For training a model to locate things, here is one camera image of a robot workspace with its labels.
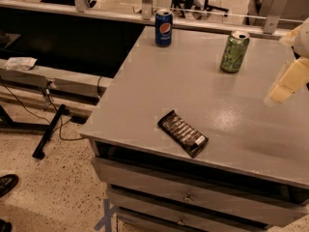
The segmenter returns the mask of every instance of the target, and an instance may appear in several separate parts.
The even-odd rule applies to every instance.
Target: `green can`
[[[246,32],[234,31],[228,37],[222,56],[220,68],[225,73],[236,73],[242,64],[245,52],[250,43]]]

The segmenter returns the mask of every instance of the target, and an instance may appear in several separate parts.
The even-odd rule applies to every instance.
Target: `paper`
[[[5,64],[5,69],[11,71],[28,71],[35,66],[35,58],[9,58]]]

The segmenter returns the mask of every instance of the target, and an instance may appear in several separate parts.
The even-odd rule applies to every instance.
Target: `gray table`
[[[292,50],[251,39],[239,73],[228,74],[219,69],[226,40],[173,30],[172,44],[162,48],[147,27],[82,136],[94,146],[99,141],[309,189],[308,91],[265,104],[282,66],[294,59]],[[156,125],[171,109],[210,139],[195,159]]]

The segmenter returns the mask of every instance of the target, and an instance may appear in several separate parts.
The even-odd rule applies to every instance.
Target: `pepsi can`
[[[155,15],[155,44],[168,46],[172,42],[173,14],[170,10],[161,9]]]

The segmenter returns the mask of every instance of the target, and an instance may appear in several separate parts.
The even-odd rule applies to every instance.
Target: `drawer front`
[[[147,232],[201,232],[200,230],[182,227],[170,222],[149,217],[141,214],[136,214],[133,211],[117,209],[118,219],[144,228]]]
[[[169,220],[177,225],[188,226],[209,232],[254,232],[262,231],[237,221],[214,215],[188,210],[179,205],[154,200],[150,197],[134,194],[120,189],[109,188],[107,195],[111,203],[138,213]]]
[[[237,189],[223,188],[147,168],[93,158],[101,181],[153,195],[256,220],[285,226],[305,216],[306,208]]]

